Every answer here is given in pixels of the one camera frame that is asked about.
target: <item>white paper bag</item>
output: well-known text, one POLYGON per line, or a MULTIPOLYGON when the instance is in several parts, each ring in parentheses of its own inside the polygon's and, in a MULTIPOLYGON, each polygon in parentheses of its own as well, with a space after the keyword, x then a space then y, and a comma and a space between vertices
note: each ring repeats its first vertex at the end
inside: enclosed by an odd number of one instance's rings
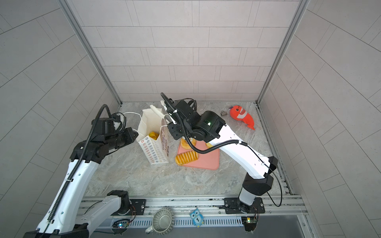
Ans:
POLYGON ((158 109, 152 105, 149 109, 143 109, 143 116, 138 127, 139 136, 136 138, 136 141, 142 147, 143 152, 150 164, 162 164, 169 162, 169 131, 167 126, 163 125, 166 125, 166 121, 164 119, 162 109, 158 109), (154 140, 148 136, 151 131, 159 132, 159 137, 157 140, 154 140))

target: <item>marble floor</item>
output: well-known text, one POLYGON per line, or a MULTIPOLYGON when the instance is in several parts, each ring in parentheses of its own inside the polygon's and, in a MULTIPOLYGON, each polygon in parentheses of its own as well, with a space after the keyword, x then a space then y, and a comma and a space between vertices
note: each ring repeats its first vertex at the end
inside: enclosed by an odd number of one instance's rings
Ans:
MULTIPOLYGON (((160 102, 125 102, 120 112, 142 113, 149 105, 161 108, 160 102)), ((197 111, 202 114, 211 110, 219 114, 234 105, 242 106, 253 117, 255 131, 246 127, 242 121, 230 117, 222 118, 233 131, 255 150, 265 156, 271 156, 271 150, 252 102, 197 102, 197 111)), ((127 127, 138 128, 140 117, 127 115, 127 127)), ((94 173, 85 192, 85 196, 104 196, 109 191, 127 190, 131 196, 139 195, 235 195, 239 194, 246 171, 230 156, 220 151, 217 170, 197 169, 178 166, 174 157, 179 140, 170 138, 170 162, 150 165, 138 143, 132 143, 107 156, 94 173)), ((279 194, 276 179, 271 194, 279 194)))

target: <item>stuffed fish toy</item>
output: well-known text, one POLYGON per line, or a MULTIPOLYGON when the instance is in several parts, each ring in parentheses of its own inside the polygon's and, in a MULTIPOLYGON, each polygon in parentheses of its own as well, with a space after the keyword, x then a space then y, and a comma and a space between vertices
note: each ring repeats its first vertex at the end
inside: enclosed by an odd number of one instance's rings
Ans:
POLYGON ((251 117, 249 113, 245 109, 243 109, 241 106, 234 106, 230 107, 230 116, 237 120, 237 121, 243 121, 244 123, 247 124, 247 127, 250 129, 254 129, 254 120, 251 117))

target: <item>owl figure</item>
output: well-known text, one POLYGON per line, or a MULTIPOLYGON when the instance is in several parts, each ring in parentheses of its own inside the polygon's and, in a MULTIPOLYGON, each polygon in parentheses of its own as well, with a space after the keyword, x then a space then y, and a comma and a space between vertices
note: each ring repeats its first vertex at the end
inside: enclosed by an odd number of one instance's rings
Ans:
POLYGON ((200 227, 201 224, 204 224, 204 217, 201 215, 198 208, 191 212, 190 217, 193 219, 193 224, 197 227, 200 227))

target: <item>black bracket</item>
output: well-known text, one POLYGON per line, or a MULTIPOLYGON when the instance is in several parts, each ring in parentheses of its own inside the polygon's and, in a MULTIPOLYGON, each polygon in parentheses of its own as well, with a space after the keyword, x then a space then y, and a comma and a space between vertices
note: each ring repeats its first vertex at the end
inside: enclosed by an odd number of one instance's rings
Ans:
MULTIPOLYGON (((239 209, 238 202, 238 198, 224 198, 224 207, 220 208, 225 209, 226 214, 246 214, 239 209)), ((249 213, 265 213, 263 201, 260 197, 256 197, 254 199, 253 208, 250 210, 249 213)))

